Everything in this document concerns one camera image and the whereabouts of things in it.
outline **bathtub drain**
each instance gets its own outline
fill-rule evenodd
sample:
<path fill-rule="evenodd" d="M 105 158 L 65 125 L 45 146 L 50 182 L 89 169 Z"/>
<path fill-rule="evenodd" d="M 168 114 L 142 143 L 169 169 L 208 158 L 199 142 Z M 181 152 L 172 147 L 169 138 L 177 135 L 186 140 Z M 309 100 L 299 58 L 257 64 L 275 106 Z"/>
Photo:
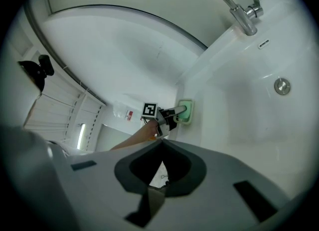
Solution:
<path fill-rule="evenodd" d="M 275 91 L 280 95 L 288 94 L 290 91 L 290 82 L 285 78 L 278 78 L 275 81 Z"/>

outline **green sponge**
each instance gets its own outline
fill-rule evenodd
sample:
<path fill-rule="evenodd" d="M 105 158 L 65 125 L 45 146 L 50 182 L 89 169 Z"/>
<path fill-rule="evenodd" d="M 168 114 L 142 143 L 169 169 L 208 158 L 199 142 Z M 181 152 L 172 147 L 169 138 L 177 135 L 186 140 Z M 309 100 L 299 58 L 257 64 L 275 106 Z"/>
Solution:
<path fill-rule="evenodd" d="M 191 123 L 191 117 L 194 110 L 194 101 L 191 99 L 181 99 L 178 102 L 178 106 L 186 106 L 186 110 L 177 116 L 173 117 L 175 123 L 181 123 L 189 125 Z"/>
<path fill-rule="evenodd" d="M 178 117 L 181 119 L 188 119 L 190 116 L 190 113 L 191 113 L 191 101 L 182 100 L 178 103 L 178 105 L 179 106 L 182 106 L 182 105 L 186 106 L 186 110 L 184 112 L 180 113 L 178 115 Z"/>

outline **human arm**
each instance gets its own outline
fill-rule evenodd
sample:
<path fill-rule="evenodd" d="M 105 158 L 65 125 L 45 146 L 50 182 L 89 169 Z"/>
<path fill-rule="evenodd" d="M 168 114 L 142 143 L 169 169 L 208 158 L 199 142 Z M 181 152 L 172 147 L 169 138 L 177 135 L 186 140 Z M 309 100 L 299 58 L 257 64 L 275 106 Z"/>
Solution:
<path fill-rule="evenodd" d="M 125 148 L 144 141 L 147 141 L 157 133 L 158 123 L 155 120 L 150 120 L 145 126 L 133 134 L 130 138 L 124 142 L 116 145 L 111 150 Z"/>

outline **black object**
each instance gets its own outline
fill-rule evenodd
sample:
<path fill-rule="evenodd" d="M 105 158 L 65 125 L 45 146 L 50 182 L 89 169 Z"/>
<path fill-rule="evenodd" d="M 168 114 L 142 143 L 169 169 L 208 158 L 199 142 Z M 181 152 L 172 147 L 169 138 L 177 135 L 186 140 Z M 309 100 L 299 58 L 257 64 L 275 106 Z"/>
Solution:
<path fill-rule="evenodd" d="M 175 111 L 160 109 L 159 112 L 161 113 L 162 117 L 167 121 L 170 131 L 176 128 L 177 123 L 174 121 L 173 116 L 170 116 L 174 115 Z"/>
<path fill-rule="evenodd" d="M 248 181 L 235 183 L 234 187 L 260 222 L 265 221 L 277 212 L 277 209 Z"/>
<path fill-rule="evenodd" d="M 200 157 L 168 140 L 158 140 L 119 160 L 114 168 L 116 178 L 126 191 L 142 195 L 138 210 L 126 217 L 140 227 L 152 218 L 148 187 L 162 161 L 169 176 L 165 197 L 191 194 L 206 176 L 206 164 Z"/>
<path fill-rule="evenodd" d="M 82 163 L 78 163 L 78 164 L 73 164 L 73 165 L 71 165 L 71 168 L 74 171 L 78 171 L 78 170 L 85 169 L 85 168 L 88 168 L 88 167 L 91 167 L 94 165 L 96 165 L 96 163 L 94 161 L 90 160 L 90 161 L 86 161 L 86 162 L 82 162 Z"/>
<path fill-rule="evenodd" d="M 54 69 L 50 61 L 50 57 L 46 54 L 39 56 L 39 63 L 41 68 L 44 70 L 45 74 L 48 76 L 54 75 Z"/>
<path fill-rule="evenodd" d="M 155 111 L 156 111 L 156 104 L 153 103 L 146 103 L 144 105 L 144 109 L 143 109 L 143 115 L 149 115 L 149 116 L 155 116 Z"/>
<path fill-rule="evenodd" d="M 48 76 L 54 74 L 54 69 L 52 67 L 50 57 L 48 55 L 39 56 L 40 65 L 33 61 L 20 61 L 19 64 L 24 68 L 24 71 L 29 75 L 32 81 L 42 92 L 44 90 L 44 79 Z"/>

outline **faucet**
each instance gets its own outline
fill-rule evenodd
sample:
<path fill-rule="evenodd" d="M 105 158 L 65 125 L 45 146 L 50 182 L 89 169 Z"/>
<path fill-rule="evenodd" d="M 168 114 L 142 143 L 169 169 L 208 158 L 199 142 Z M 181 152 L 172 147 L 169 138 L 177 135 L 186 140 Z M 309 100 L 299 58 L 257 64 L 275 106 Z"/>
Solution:
<path fill-rule="evenodd" d="M 260 0 L 253 0 L 254 3 L 243 9 L 240 4 L 236 4 L 233 0 L 223 0 L 230 7 L 230 13 L 236 18 L 242 26 L 244 32 L 248 36 L 255 35 L 257 28 L 251 21 L 254 17 L 260 17 L 264 14 L 263 8 L 260 6 Z"/>

